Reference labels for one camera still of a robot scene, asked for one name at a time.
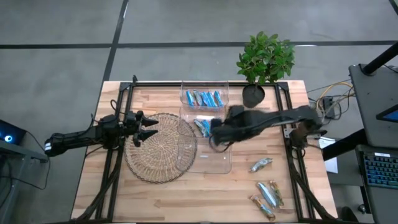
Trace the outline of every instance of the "wooden table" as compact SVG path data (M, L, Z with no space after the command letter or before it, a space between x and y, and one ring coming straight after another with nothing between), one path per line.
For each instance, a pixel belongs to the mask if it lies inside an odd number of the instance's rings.
M307 105L303 81L288 81L293 107ZM105 82L101 91L96 119L113 114L109 101L118 97L120 82ZM275 91L265 87L266 97L257 106L277 111ZM156 113L178 115L182 106L178 87L135 87L132 110L142 110L146 116ZM229 88L229 104L242 104L242 88ZM287 108L282 94L284 108ZM326 174L321 151L306 148L304 157L308 181L319 202L334 217L335 203ZM90 155L84 163L73 207L72 218L78 217L98 193L106 157L105 150ZM259 159L271 157L273 163L250 174L248 169ZM148 184L137 179L123 160L116 199L114 222L268 222L248 198L260 194L256 182L276 180L285 206L276 209L275 222L296 222L294 199L280 127L265 129L260 136L239 142L232 148L232 170L229 174L198 174L187 172L173 182ZM304 217L308 217L305 199L300 190ZM107 201L104 211L108 210Z

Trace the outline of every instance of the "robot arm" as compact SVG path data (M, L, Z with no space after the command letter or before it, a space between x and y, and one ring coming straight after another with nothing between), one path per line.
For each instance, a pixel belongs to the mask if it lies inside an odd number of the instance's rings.
M115 115L107 115L98 121L98 125L85 131L68 134L53 134L45 142L45 154L49 157L63 154L69 149L102 144L104 149L119 147L119 140L133 135L134 145L139 147L140 141L145 141L157 130L142 130L141 126L151 126L158 121L148 119L142 111L128 112L126 122L121 122Z
M211 138L216 146L222 142L240 142L259 135L266 128L298 122L298 128L289 136L294 147L303 148L307 145L307 135L315 134L322 127L317 112L309 106L271 113L245 111L243 106L231 106L223 122L220 119L211 120Z

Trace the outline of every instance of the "green leaves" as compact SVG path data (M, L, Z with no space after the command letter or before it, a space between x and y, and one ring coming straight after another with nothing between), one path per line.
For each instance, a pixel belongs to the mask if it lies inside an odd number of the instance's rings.
M265 76L260 76L259 77L259 84L264 84L266 82L266 77Z
M249 83L263 84L267 81L276 82L285 73L290 76L294 65L294 46L290 40L278 40L274 34L268 38L263 31L256 36L250 36L250 42L245 45L244 53L239 54L236 66L238 74L246 76Z
M236 62L236 65L237 65L239 68L244 68L244 64L243 64L242 62Z
M284 72L283 70L279 70L279 71L278 71L278 74L277 74L277 77L278 77L278 78L283 78L283 77L284 77L284 74L285 74L285 72Z

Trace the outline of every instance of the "potted plant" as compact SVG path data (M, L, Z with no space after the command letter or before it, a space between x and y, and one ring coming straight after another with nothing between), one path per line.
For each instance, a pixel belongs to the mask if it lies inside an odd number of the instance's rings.
M238 74L246 76L249 82L242 92L244 106L253 108L264 99L266 94L258 84L274 83L283 78L285 73L290 76L294 65L294 46L289 42L290 40L278 40L277 34L268 37L263 31L256 37L250 36L250 42L236 62L241 68Z

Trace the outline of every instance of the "transparent container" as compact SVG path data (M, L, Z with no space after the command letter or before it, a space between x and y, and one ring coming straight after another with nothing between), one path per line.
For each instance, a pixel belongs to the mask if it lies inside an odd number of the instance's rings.
M217 91L220 94L222 104L220 104L216 98L213 98L214 102L216 103L216 106L199 105L197 103L197 100L195 100L195 95L193 94L194 90L196 90L199 93L210 92L212 94L215 94L215 92ZM189 91L193 96L192 104L189 103L187 91ZM183 107L188 107L193 110L205 110L205 111L222 110L229 103L228 91L229 91L229 85L227 81L212 81L211 83L183 81L181 82L180 100Z
M231 171L231 148L226 145L210 146L210 138L202 135L194 120L219 118L224 120L226 108L217 111L203 111L191 108L180 108L180 123L177 128L178 138L177 169L186 172L209 174L227 174Z
M232 146L224 152L217 152L208 144L198 144L195 138L180 136L176 166L183 172L227 174L232 169L231 150Z

